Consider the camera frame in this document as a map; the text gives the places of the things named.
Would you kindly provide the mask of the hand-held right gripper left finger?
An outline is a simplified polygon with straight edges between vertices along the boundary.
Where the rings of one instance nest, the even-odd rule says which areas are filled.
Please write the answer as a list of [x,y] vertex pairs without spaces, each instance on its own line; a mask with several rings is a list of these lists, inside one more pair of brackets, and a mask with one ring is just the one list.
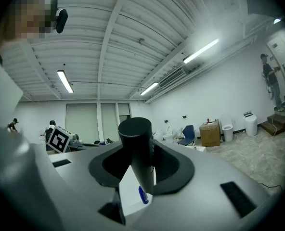
[[45,231],[124,231],[118,194],[120,179],[103,161],[121,142],[78,152],[48,155],[36,146],[36,166],[51,207],[42,221]]

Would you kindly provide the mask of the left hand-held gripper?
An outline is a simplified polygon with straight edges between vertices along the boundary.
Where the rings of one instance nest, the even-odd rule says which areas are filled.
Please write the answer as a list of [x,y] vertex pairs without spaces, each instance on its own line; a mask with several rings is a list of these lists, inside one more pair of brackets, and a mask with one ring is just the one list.
[[67,153],[77,150],[81,146],[78,135],[60,126],[46,129],[46,150],[55,153]]

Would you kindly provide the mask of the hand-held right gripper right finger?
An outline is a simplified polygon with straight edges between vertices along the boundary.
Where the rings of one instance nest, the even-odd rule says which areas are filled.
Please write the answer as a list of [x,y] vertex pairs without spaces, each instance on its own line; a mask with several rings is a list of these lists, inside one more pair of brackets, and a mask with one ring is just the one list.
[[137,231],[249,231],[269,211],[269,194],[227,161],[155,142],[153,199],[137,212]]

